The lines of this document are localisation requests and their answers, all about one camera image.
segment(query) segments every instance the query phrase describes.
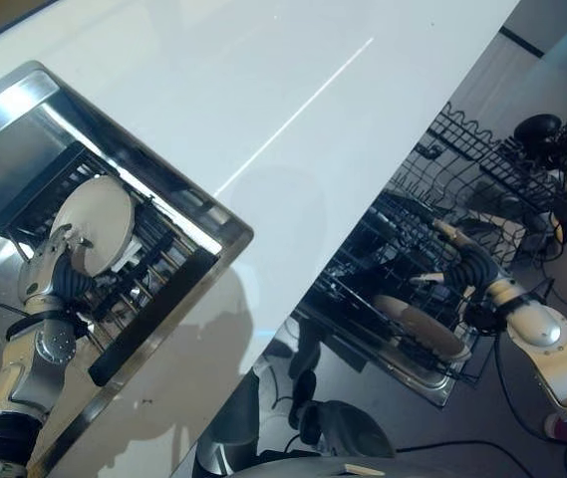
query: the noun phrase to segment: dishwasher rack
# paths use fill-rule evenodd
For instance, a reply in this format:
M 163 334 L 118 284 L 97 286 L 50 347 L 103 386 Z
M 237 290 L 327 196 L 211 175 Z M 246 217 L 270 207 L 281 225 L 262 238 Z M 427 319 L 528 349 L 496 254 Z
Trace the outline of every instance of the dishwasher rack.
M 459 227 L 505 268 L 551 259 L 556 230 L 548 218 L 567 203 L 567 187 L 563 177 L 529 167 L 517 146 L 445 105 L 293 317 L 321 325 L 435 405 L 446 404 L 457 381 L 476 386 L 490 352 L 480 338 L 503 323 L 473 288 L 410 283 L 459 260 L 420 211 L 425 206 Z M 374 308 L 378 294 L 421 309 L 480 354 L 467 363 L 442 361 Z

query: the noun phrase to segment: wire rack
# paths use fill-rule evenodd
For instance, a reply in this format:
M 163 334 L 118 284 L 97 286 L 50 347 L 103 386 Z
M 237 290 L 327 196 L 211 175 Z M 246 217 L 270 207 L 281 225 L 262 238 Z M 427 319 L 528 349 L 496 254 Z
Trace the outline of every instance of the wire rack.
M 550 218 L 567 204 L 566 181 L 559 172 L 525 162 L 516 140 L 496 140 L 447 104 L 316 280 L 302 308 L 329 317 L 351 337 L 394 347 L 403 373 L 412 374 L 404 380 L 410 386 L 422 379 L 423 370 L 476 385 L 484 363 L 468 372 L 461 363 L 440 360 L 377 311 L 373 298 L 384 294 L 416 306 L 468 345 L 495 334 L 502 324 L 481 294 L 410 283 L 412 276 L 444 271 L 458 260 L 418 211 L 426 205 L 504 267 L 543 262 L 561 250 L 552 249 L 556 225 Z M 405 370 L 405 363 L 411 369 Z M 437 383 L 432 379 L 422 388 Z
M 121 268 L 101 274 L 96 287 L 71 304 L 90 324 L 88 340 L 100 356 L 89 373 L 98 385 L 113 376 L 217 259 L 78 142 L 0 213 L 0 236 L 37 248 L 50 235 L 66 198 L 84 182 L 102 175 L 115 179 L 133 199 L 135 226 L 133 249 Z

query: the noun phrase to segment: robotic arm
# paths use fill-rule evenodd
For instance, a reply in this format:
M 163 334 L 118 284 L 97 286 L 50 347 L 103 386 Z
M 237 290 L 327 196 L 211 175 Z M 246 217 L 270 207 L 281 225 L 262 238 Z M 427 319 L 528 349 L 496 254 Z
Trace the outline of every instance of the robotic arm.
M 444 273 L 423 274 L 414 283 L 438 282 L 484 290 L 503 317 L 513 342 L 533 361 L 544 390 L 567 421 L 567 320 L 533 299 L 490 254 L 449 224 L 433 219 L 432 227 L 456 249 L 461 261 Z
M 28 317 L 7 331 L 0 370 L 0 477 L 26 477 L 42 425 L 64 386 L 66 365 L 86 325 L 68 302 L 93 279 L 73 269 L 65 225 L 20 270 L 18 291 Z

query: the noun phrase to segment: glossy white surface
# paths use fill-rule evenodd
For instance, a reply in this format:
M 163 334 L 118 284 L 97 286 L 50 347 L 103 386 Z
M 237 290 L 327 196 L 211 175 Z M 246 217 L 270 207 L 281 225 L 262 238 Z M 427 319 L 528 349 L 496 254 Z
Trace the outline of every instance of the glossy white surface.
M 62 0 L 0 36 L 254 228 L 53 476 L 165 477 L 517 0 Z

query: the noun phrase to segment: gray floor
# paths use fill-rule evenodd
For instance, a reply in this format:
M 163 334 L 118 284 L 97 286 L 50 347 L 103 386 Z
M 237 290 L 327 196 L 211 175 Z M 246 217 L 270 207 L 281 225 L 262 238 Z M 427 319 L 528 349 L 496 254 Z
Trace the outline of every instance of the gray floor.
M 295 334 L 296 323 L 288 320 L 287 329 L 282 328 L 277 338 L 293 346 L 295 341 L 290 332 Z M 528 422 L 539 428 L 550 407 L 539 387 L 528 386 L 529 382 L 535 383 L 535 380 L 520 352 L 507 341 L 503 353 L 516 404 L 527 416 Z M 269 358 L 269 361 L 276 373 L 279 395 L 290 394 L 292 384 L 287 377 L 288 360 Z M 263 363 L 258 364 L 255 370 L 261 378 L 259 450 L 282 450 L 296 433 L 287 425 L 290 400 L 281 401 L 275 410 L 271 410 L 274 401 L 273 379 Z M 463 384 L 457 385 L 443 409 L 432 406 L 372 364 L 368 364 L 361 373 L 355 372 L 327 348 L 322 349 L 316 372 L 316 399 L 339 399 L 362 408 L 378 421 L 396 447 L 448 440 L 491 440 L 514 453 L 534 476 L 566 476 L 562 447 L 542 443 L 527 435 L 514 421 L 500 390 L 492 358 L 479 386 L 473 389 Z M 189 477 L 192 459 L 190 453 L 173 477 Z M 414 460 L 421 465 L 443 468 L 467 477 L 523 476 L 506 456 L 484 446 L 446 447 L 404 454 L 400 459 Z

